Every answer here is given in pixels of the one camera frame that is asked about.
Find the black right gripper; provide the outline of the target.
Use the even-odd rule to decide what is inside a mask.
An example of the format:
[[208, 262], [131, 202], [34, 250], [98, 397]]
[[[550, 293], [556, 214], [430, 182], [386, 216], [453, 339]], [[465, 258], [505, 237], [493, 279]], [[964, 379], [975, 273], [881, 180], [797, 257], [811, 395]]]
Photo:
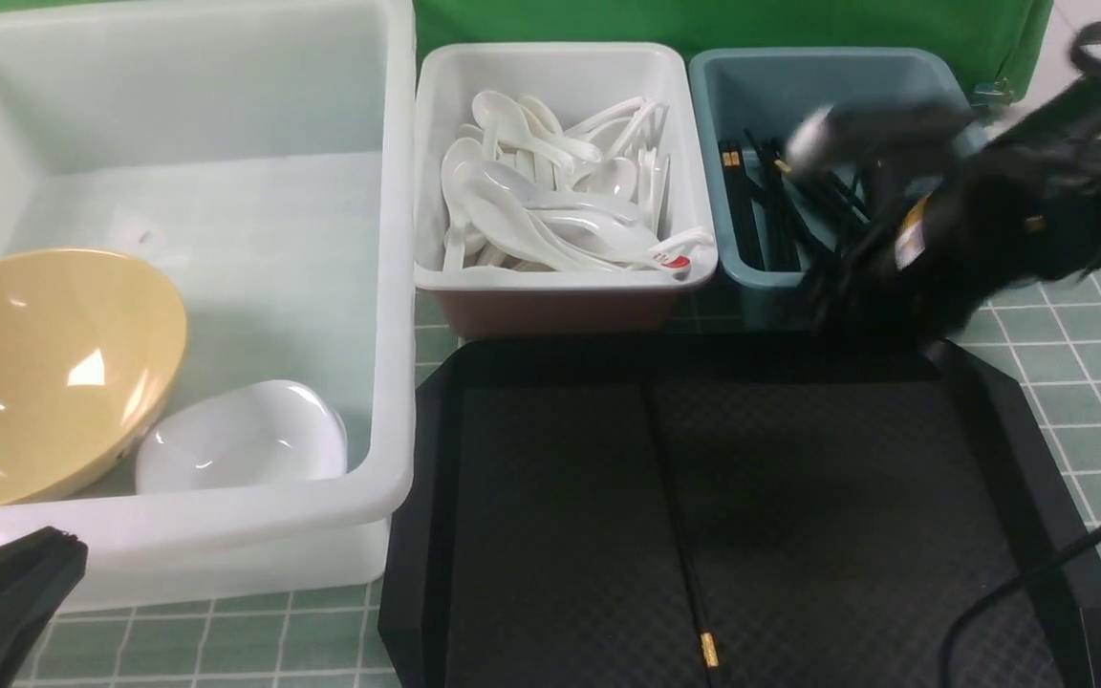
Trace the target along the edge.
[[1058, 96], [969, 156], [973, 114], [939, 101], [831, 105], [792, 131], [791, 179], [840, 165], [892, 178], [868, 229], [816, 256], [784, 318], [853, 345], [960, 330], [998, 292], [1101, 269], [1101, 97]]

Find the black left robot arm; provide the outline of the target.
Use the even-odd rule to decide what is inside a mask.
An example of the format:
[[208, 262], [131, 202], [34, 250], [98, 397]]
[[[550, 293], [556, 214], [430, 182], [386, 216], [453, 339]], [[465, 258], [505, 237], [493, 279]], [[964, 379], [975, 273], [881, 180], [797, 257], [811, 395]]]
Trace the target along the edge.
[[80, 582], [89, 549], [42, 527], [0, 546], [0, 687], [9, 687], [44, 627]]

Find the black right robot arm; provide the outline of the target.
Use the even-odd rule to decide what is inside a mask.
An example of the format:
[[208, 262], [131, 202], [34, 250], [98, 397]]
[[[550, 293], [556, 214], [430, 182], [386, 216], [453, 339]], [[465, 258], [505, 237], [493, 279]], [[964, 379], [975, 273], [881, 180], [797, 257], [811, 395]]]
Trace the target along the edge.
[[780, 316], [857, 347], [900, 348], [962, 330], [1022, 283], [1101, 269], [1101, 21], [1069, 45], [1078, 78], [979, 151], [953, 140], [975, 114], [942, 100], [833, 103], [792, 132], [793, 182], [881, 166], [868, 230], [813, 258]]

